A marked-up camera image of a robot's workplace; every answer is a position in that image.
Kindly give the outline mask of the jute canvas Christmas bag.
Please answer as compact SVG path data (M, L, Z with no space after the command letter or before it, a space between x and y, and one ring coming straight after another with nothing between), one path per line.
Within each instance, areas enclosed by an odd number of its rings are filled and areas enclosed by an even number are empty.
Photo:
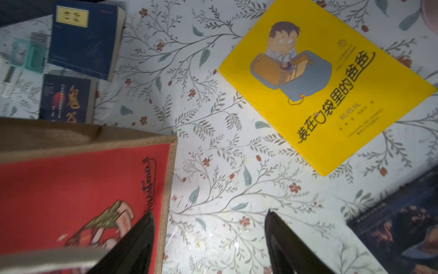
M1 119L1 272L87 274L148 212L163 271L177 138Z

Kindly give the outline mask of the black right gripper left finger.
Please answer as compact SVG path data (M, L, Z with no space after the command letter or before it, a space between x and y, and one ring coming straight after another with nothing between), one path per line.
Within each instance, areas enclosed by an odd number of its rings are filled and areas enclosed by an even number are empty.
M155 218L146 213L88 274L147 274L155 241Z

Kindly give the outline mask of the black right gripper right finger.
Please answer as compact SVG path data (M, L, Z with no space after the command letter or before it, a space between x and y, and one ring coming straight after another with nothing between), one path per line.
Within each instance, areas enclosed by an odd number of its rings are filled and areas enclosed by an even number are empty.
M265 218L265 238L274 274L334 274L273 211Z

